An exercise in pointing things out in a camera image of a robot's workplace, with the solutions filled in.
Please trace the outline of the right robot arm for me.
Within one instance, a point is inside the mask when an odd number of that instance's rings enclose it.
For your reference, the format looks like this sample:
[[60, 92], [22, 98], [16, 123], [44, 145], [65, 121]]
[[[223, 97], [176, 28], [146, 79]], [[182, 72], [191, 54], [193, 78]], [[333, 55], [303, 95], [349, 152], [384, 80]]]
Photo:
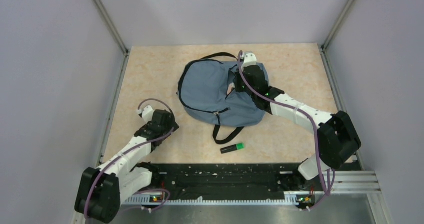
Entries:
[[324, 171], [339, 169], [362, 146], [346, 112], [321, 111], [291, 98], [270, 86], [258, 65], [237, 70], [234, 84], [235, 90], [247, 93], [260, 110], [292, 121], [313, 134], [315, 154], [301, 163], [293, 176], [293, 184], [299, 190], [307, 190]]

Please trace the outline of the blue student backpack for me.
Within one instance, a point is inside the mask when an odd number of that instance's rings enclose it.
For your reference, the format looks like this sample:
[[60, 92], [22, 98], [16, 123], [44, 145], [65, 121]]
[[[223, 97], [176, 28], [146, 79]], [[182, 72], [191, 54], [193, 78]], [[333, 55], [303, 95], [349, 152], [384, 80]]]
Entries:
[[212, 124], [212, 137], [224, 145], [245, 127], [259, 124], [266, 112], [245, 92], [236, 92], [237, 57], [218, 52], [190, 61], [178, 81], [177, 95], [194, 119]]

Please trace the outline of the green highlighter pen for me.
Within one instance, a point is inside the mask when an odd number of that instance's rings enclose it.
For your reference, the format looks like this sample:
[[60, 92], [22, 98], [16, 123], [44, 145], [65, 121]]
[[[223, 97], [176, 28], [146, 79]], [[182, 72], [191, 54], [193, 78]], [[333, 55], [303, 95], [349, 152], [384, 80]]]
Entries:
[[221, 154], [227, 154], [227, 153], [242, 150], [244, 148], [245, 148], [244, 143], [240, 142], [240, 143], [237, 143], [237, 144], [233, 144], [233, 145], [221, 148], [220, 153]]

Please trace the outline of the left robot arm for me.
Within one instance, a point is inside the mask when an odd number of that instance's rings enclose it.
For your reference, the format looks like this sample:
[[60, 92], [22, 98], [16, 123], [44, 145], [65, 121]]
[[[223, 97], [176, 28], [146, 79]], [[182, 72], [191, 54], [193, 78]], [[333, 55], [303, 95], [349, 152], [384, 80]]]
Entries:
[[110, 223], [133, 194], [160, 186], [158, 171], [139, 162], [150, 155], [179, 126], [171, 110], [150, 105], [137, 112], [145, 121], [129, 143], [109, 161], [86, 168], [81, 176], [74, 210], [86, 218]]

